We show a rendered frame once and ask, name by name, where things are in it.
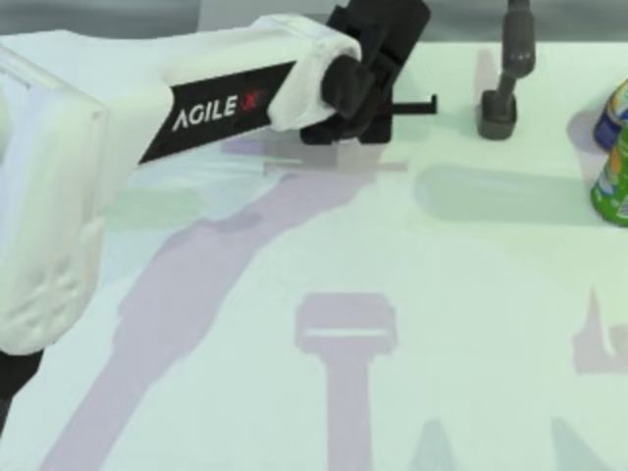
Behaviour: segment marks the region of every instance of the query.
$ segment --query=soda can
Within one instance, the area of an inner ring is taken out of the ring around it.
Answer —
[[[593,131],[593,138],[606,152],[610,152],[624,125],[628,124],[628,79],[615,88],[606,101]]]
[[[628,127],[621,128],[602,173],[591,190],[591,201],[606,221],[628,227]]]

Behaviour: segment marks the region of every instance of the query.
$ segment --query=white table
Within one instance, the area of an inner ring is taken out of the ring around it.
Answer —
[[[541,45],[507,142],[472,111],[498,48],[429,44],[396,95],[440,113],[398,118],[385,148],[334,167],[265,132],[140,169],[0,469],[625,470],[628,233],[587,191],[626,52]],[[321,168],[263,171],[280,157]]]

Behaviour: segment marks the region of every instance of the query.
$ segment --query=gray background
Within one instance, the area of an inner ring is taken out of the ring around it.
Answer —
[[[251,14],[294,11],[321,18],[333,0],[205,0],[203,27],[250,23]],[[540,40],[628,38],[628,0],[532,0]],[[434,13],[425,40],[499,39],[507,0],[427,0]],[[195,31],[199,0],[0,0],[0,34],[66,28],[108,37]]]

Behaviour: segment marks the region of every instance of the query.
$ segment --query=beverage can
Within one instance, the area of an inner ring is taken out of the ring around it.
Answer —
[[[608,222],[628,227],[628,127],[608,153],[602,173],[591,190],[591,201]]]
[[[594,127],[595,142],[606,152],[610,152],[622,127],[626,124],[628,124],[628,79],[615,88],[606,101]]]

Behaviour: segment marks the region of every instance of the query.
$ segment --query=green can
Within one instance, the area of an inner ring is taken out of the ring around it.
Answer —
[[[602,173],[591,190],[591,201],[608,222],[628,227],[628,127],[624,126],[608,153]]]

